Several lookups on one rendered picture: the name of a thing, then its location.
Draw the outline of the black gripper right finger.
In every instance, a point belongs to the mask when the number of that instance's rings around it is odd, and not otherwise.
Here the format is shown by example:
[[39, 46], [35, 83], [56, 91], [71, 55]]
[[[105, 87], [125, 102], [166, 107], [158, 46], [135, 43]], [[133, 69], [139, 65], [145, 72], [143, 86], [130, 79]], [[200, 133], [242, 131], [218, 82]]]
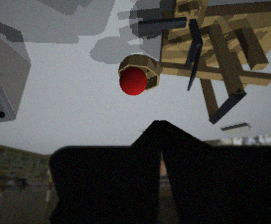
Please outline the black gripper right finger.
[[271, 145], [212, 147], [160, 122], [161, 151], [180, 224], [218, 224], [233, 178], [271, 177]]

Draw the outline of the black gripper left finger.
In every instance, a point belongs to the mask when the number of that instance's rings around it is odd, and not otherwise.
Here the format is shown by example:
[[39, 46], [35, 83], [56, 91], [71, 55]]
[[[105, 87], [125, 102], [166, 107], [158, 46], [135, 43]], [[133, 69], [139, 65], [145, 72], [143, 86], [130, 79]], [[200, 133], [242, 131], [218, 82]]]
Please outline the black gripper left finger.
[[141, 193], [146, 224], [158, 224], [161, 146], [154, 120], [130, 146], [62, 147], [49, 160], [58, 200], [64, 192]]

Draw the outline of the dark red ball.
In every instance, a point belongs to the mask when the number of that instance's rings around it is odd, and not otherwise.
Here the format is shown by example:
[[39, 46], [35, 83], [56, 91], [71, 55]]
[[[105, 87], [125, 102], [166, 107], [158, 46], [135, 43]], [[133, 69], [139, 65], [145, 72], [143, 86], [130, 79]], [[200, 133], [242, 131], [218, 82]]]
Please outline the dark red ball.
[[129, 67], [120, 75], [121, 89], [128, 95], [139, 95], [147, 86], [147, 76], [137, 67]]

